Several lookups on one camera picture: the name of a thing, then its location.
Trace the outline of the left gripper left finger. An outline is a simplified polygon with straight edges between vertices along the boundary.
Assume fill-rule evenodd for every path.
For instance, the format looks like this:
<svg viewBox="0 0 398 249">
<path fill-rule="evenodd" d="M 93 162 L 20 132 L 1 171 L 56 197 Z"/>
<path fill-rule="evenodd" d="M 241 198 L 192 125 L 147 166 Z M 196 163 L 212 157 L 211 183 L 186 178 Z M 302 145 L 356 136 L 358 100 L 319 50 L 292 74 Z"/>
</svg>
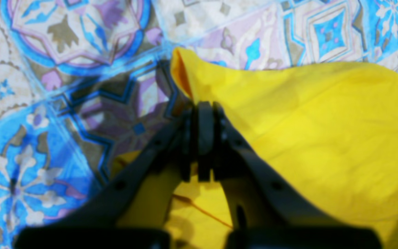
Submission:
<svg viewBox="0 0 398 249">
<path fill-rule="evenodd" d="M 201 146 L 213 140 L 208 102 L 188 105 L 96 196 L 58 222 L 27 227 L 16 249 L 172 249 L 163 229 L 172 194 L 189 182 Z"/>
</svg>

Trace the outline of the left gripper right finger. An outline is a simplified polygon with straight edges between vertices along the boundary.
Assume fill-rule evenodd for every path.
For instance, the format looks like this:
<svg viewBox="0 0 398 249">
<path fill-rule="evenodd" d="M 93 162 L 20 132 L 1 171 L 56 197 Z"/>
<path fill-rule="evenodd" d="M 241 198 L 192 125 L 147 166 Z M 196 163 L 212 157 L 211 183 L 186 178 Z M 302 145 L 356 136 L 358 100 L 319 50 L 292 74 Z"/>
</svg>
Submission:
<svg viewBox="0 0 398 249">
<path fill-rule="evenodd" d="M 227 249 L 381 249 L 370 228 L 347 225 L 303 197 L 253 150 L 213 103 L 214 178 L 234 230 Z"/>
</svg>

